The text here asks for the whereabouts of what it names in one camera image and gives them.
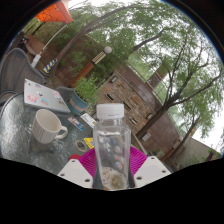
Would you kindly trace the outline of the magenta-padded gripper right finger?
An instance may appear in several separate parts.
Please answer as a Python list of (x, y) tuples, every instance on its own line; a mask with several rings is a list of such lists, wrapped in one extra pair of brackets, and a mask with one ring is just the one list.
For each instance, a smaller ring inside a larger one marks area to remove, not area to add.
[(168, 168), (156, 156), (147, 157), (140, 150), (130, 148), (129, 186), (131, 188), (143, 187), (170, 174)]

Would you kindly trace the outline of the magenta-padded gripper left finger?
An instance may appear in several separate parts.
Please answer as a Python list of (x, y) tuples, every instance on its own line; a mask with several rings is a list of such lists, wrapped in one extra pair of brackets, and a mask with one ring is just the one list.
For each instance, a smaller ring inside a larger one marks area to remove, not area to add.
[(95, 150), (84, 155), (72, 154), (58, 176), (84, 188), (92, 188), (96, 172)]

